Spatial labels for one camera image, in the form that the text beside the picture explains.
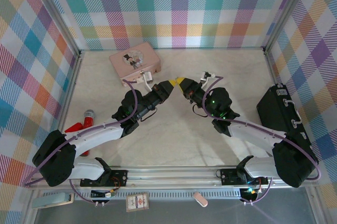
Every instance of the label sticker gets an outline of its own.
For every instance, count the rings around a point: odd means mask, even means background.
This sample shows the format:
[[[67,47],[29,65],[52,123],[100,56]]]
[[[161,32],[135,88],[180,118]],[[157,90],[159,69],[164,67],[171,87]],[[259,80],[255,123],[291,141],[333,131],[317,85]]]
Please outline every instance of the label sticker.
[[[126,211],[137,211],[148,209],[148,194],[129,195],[126,197]]]
[[[276,90],[277,95],[288,95],[286,89],[278,89]]]

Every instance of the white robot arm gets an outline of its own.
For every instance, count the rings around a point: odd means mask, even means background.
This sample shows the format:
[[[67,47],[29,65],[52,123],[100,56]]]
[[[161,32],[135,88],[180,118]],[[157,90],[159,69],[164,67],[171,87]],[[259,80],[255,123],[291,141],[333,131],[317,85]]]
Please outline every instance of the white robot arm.
[[[270,155],[266,158],[248,156],[238,164],[235,171],[221,170],[222,177],[225,177],[222,185],[234,185],[232,181],[248,184],[258,177],[279,177],[288,185],[299,187],[317,167],[318,159],[310,148],[311,143],[301,133],[275,131],[242,120],[230,108],[232,100],[223,87],[206,93],[202,83],[188,78],[178,78],[176,81],[184,97],[213,118],[212,124],[220,134],[251,142]]]
[[[67,179],[88,179],[105,185],[114,176],[109,166],[101,158],[88,159],[80,154],[131,134],[139,126],[138,120],[168,99],[174,86],[174,80],[167,80],[154,85],[145,96],[138,90],[134,94],[127,92],[112,119],[102,125],[67,134],[59,130],[51,132],[33,157],[34,165],[49,186],[57,186]]]

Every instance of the suitcase handle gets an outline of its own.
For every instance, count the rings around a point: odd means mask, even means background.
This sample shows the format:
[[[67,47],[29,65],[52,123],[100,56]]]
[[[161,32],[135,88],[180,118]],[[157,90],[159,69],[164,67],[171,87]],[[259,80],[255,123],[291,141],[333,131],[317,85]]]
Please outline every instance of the suitcase handle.
[[[299,111],[296,109],[295,103],[294,103],[292,100],[290,100],[290,99],[283,99],[283,103],[284,103],[284,105],[285,105],[286,107],[288,106],[288,103],[292,103],[292,104],[294,105],[295,112],[296,112],[296,114],[297,114],[297,116],[298,116],[298,118],[299,118],[300,120],[299,120],[299,121],[296,121],[296,120],[292,119],[292,120],[291,120],[291,123],[292,123],[292,125],[293,125],[294,128],[297,128],[297,124],[301,124],[301,123],[302,123],[302,118],[301,118],[301,116],[300,116]]]

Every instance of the wire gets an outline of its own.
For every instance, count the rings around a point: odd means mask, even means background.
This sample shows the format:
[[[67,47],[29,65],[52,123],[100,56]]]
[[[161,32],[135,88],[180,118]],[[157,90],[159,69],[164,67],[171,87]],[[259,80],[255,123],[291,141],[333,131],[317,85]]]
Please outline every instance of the wire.
[[[282,137],[282,136],[279,136],[279,135],[275,135],[274,133],[272,133],[271,131],[267,130],[267,129],[264,129],[264,128],[261,128],[257,125],[254,125],[254,124],[250,124],[250,123],[246,123],[246,122],[243,122],[243,121],[240,121],[240,120],[231,120],[231,119],[223,119],[223,118],[219,118],[219,117],[215,117],[215,116],[212,116],[207,110],[206,110],[206,107],[205,107],[205,101],[206,101],[206,96],[207,94],[210,92],[210,90],[212,89],[212,87],[218,83],[221,79],[223,79],[223,77],[221,76],[215,76],[215,78],[217,78],[217,80],[215,82],[213,82],[209,88],[207,89],[207,91],[205,92],[203,98],[202,98],[202,107],[205,111],[205,113],[210,116],[211,118],[213,119],[216,119],[216,120],[223,120],[223,121],[228,121],[228,122],[231,122],[231,123],[238,123],[238,124],[242,124],[242,125],[245,125],[245,126],[249,126],[249,127],[252,127],[252,128],[255,128],[261,132],[264,132],[264,133],[267,133],[273,137],[276,137],[278,139],[281,139],[283,141],[285,141],[286,143],[290,144],[291,146],[293,146],[294,148],[296,148],[297,150],[299,150],[307,159],[309,159],[309,161],[315,166],[316,170],[317,170],[317,176],[314,177],[314,178],[307,178],[307,180],[319,180],[322,176],[322,173],[321,173],[321,169],[320,167],[318,166],[317,162],[304,150],[302,149],[300,146],[298,146],[297,144],[295,144],[294,142],[290,141],[289,139],[285,138],[285,137]]]
[[[196,115],[199,115],[199,116],[201,116],[201,117],[204,117],[204,118],[208,117],[208,115],[200,115],[200,114],[196,113],[196,112],[194,111],[194,107],[195,107],[195,106],[197,106],[197,104],[194,104],[193,107],[192,107],[193,113],[195,113]]]
[[[262,182],[261,182],[261,178],[259,178],[259,182],[260,182],[260,185],[259,185],[259,191],[262,190]]]
[[[112,122],[112,123],[108,123],[108,124],[105,124],[105,126],[106,127],[111,127],[111,126],[114,126],[114,125],[116,125],[116,124],[120,124],[120,123],[123,123],[123,122],[125,122],[125,121],[127,121],[127,120],[129,120],[135,113],[136,113],[136,111],[137,111],[137,107],[138,107],[138,99],[137,99],[137,94],[136,94],[136,91],[135,91],[135,89],[133,88],[133,86],[130,84],[130,82],[129,81],[127,81],[127,80],[123,80],[125,83],[127,83],[129,86],[130,86],[130,88],[131,88],[131,91],[132,91],[132,93],[133,93],[133,96],[134,96],[134,98],[135,98],[135,107],[134,107],[134,109],[133,109],[133,111],[132,111],[132,113],[129,115],[129,116],[127,116],[126,118],[124,118],[124,119],[122,119],[122,120],[120,120],[120,121],[114,121],[114,122]],[[98,126],[95,126],[95,127],[90,127],[90,128],[87,128],[86,130],[84,130],[84,131],[82,131],[82,132],[80,132],[80,133],[78,133],[78,137],[80,137],[80,136],[82,136],[82,135],[84,135],[84,134],[86,134],[86,133],[89,133],[90,131],[92,131],[92,130],[96,130],[96,129],[101,129],[101,128],[104,128],[104,125],[98,125]],[[46,159],[44,159],[24,180],[23,180],[23,182],[22,182],[22,186],[30,186],[30,185],[32,185],[32,184],[35,184],[35,183],[37,183],[37,182],[40,182],[40,181],[42,181],[43,180],[43,178],[40,178],[40,179],[38,179],[38,180],[34,180],[34,181],[32,181],[32,182],[29,182],[28,183],[28,181],[32,178],[32,176],[35,174],[35,173],[37,173],[41,168],[42,168],[42,166],[44,166],[50,159],[51,159],[51,157],[53,157],[60,149],[62,149],[66,144],[68,144],[68,143],[70,143],[71,141],[73,141],[73,140],[75,140],[76,139],[76,136],[73,136],[73,137],[71,137],[70,139],[68,139],[67,141],[65,141],[64,143],[62,143],[62,144],[60,144],[57,148],[55,148],[47,157],[46,157]]]
[[[89,200],[89,199],[86,199],[86,198],[84,198],[76,189],[75,189],[75,187],[74,187],[74,185],[73,185],[73,182],[72,182],[72,180],[71,179],[69,179],[69,184],[70,184],[70,187],[73,189],[73,191],[77,194],[77,196],[79,196],[81,199],[83,199],[84,201],[86,201],[86,202],[88,202],[88,203],[92,203],[92,204],[96,204],[96,203],[94,203],[92,200]]]
[[[208,81],[209,81],[209,77],[206,78],[206,81],[205,81],[205,83],[202,84],[201,89],[204,89],[204,87],[207,85]]]
[[[246,201],[246,202],[249,202],[249,203],[256,203],[256,202],[259,202],[260,200],[262,200],[266,195],[267,193],[269,192],[270,190],[270,186],[272,185],[272,182],[273,182],[273,178],[270,178],[270,182],[269,182],[269,185],[267,187],[267,190],[264,191],[264,193],[262,194],[261,197],[259,197],[258,199],[255,199],[254,201],[250,201],[250,200],[246,200],[244,198],[241,198],[243,201]]]
[[[216,170],[215,175],[216,175],[217,178],[220,178],[220,179],[221,179],[221,177],[219,177],[219,176],[217,175],[217,172],[218,172],[219,170]]]
[[[157,108],[155,108],[155,112],[154,113],[152,113],[151,115],[149,115],[149,116],[147,116],[144,120],[143,120],[143,117],[141,118],[141,122],[143,122],[143,121],[146,121],[147,119],[149,119],[151,116],[153,116],[156,112],[157,112]]]
[[[148,83],[147,83],[147,81],[146,81],[145,73],[143,74],[143,80],[144,80],[144,82],[145,82],[145,87],[147,88],[147,91],[148,91],[148,92],[151,92],[152,89],[151,89],[151,87],[148,85]]]
[[[109,190],[109,191],[105,191],[105,192],[96,192],[96,191],[94,191],[94,192],[96,193],[95,198],[105,197],[105,194],[107,194],[107,193],[109,193],[109,192],[114,192],[114,191],[117,191],[118,189],[120,189],[120,187],[121,187],[121,182],[120,182],[120,180],[119,180],[118,178],[116,178],[116,177],[111,177],[111,179],[114,179],[114,180],[117,180],[117,181],[118,181],[118,187],[116,186],[116,188],[111,189],[111,190]]]

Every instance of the colorful plaid backdrop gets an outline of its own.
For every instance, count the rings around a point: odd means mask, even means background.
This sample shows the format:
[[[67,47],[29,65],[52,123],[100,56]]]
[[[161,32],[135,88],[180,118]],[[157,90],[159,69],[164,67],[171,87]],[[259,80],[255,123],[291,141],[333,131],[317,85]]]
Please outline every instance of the colorful plaid backdrop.
[[[321,160],[321,188],[337,220],[337,0],[300,0],[271,59]]]
[[[286,2],[54,1],[82,49],[127,49],[144,41],[155,48],[261,47]]]
[[[18,223],[32,157],[55,128],[75,62],[41,0],[0,0],[0,223]]]

